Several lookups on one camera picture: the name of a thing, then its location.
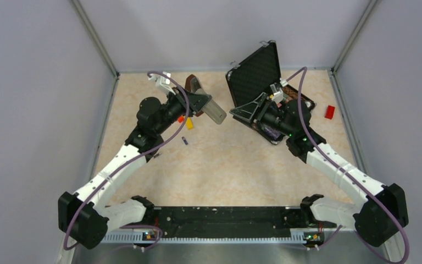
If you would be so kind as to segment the beige remote control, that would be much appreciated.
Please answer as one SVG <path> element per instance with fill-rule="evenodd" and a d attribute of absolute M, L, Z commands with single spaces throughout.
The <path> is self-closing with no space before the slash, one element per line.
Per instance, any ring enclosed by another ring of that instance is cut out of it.
<path fill-rule="evenodd" d="M 202 112 L 217 125 L 222 124 L 227 117 L 227 113 L 213 99 L 203 106 Z"/>

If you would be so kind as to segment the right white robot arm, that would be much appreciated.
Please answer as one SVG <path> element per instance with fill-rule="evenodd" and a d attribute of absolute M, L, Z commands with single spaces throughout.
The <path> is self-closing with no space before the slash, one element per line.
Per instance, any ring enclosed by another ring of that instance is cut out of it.
<path fill-rule="evenodd" d="M 295 157 L 322 172 L 352 200 L 345 203 L 324 195 L 306 197 L 300 212 L 304 225 L 331 222 L 353 229 L 374 247 L 397 233 L 404 234 L 409 223 L 404 190 L 371 178 L 335 151 L 309 126 L 312 115 L 302 99 L 276 103 L 262 93 L 230 113 L 253 129 L 268 127 L 286 136 L 286 145 Z"/>

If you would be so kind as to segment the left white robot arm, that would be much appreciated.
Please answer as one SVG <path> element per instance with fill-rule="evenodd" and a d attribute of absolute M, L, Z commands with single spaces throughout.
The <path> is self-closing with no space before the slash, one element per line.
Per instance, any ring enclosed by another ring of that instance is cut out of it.
<path fill-rule="evenodd" d="M 93 249 L 113 230 L 133 223 L 140 227 L 153 223 L 154 212 L 148 209 L 152 204 L 144 197 L 133 197 L 113 206 L 107 203 L 136 170 L 178 134 L 176 131 L 164 140 L 163 132 L 179 117 L 199 113 L 211 100 L 207 93 L 180 89 L 179 93 L 168 93 L 165 103 L 156 97 L 140 102 L 137 125 L 114 158 L 83 187 L 59 197 L 59 229 L 65 233 L 64 250 L 79 244 Z"/>

